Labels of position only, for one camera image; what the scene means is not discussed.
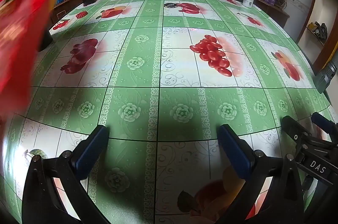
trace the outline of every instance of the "blurry red package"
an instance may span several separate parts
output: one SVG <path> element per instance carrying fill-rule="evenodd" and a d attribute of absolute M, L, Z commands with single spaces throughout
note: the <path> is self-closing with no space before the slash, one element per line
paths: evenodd
<path fill-rule="evenodd" d="M 27 107 L 34 60 L 56 0 L 0 0 L 0 115 Z"/>

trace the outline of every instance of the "table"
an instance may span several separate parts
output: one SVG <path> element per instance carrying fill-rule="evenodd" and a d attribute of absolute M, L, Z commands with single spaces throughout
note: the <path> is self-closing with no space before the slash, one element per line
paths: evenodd
<path fill-rule="evenodd" d="M 183 223 L 190 216 L 177 206 L 182 191 L 208 203 L 222 187 L 229 161 L 218 126 L 228 123 L 254 150 L 281 157 L 294 152 L 283 116 L 323 139 L 311 114 L 338 122 L 298 46 L 256 6 L 97 0 L 50 33 L 54 42 L 35 61 L 30 106 L 5 129 L 0 197 L 19 221 L 31 157 L 73 150 L 97 124 L 110 127 L 109 144 L 82 181 L 96 206 L 113 223 Z"/>

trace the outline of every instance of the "bolt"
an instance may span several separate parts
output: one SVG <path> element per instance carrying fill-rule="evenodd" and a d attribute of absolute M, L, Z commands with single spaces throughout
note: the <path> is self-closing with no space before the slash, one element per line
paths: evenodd
<path fill-rule="evenodd" d="M 63 153 L 62 153 L 62 156 L 64 157 L 64 158 L 67 158 L 67 157 L 69 157 L 70 155 L 71 155 L 71 151 L 64 151 Z"/>
<path fill-rule="evenodd" d="M 262 156 L 264 156 L 264 153 L 263 153 L 263 151 L 261 151 L 261 150 L 256 150 L 256 151 L 255 151 L 255 155 L 256 155 L 257 157 L 262 157 Z"/>
<path fill-rule="evenodd" d="M 33 160 L 34 162 L 36 162 L 36 161 L 40 160 L 40 158 L 41 158 L 41 156 L 39 156 L 39 155 L 37 154 L 37 155 L 33 156 L 32 160 Z"/>
<path fill-rule="evenodd" d="M 293 161 L 293 155 L 292 154 L 287 154 L 286 155 L 286 158 L 288 159 L 288 160 L 290 160 L 290 161 Z"/>

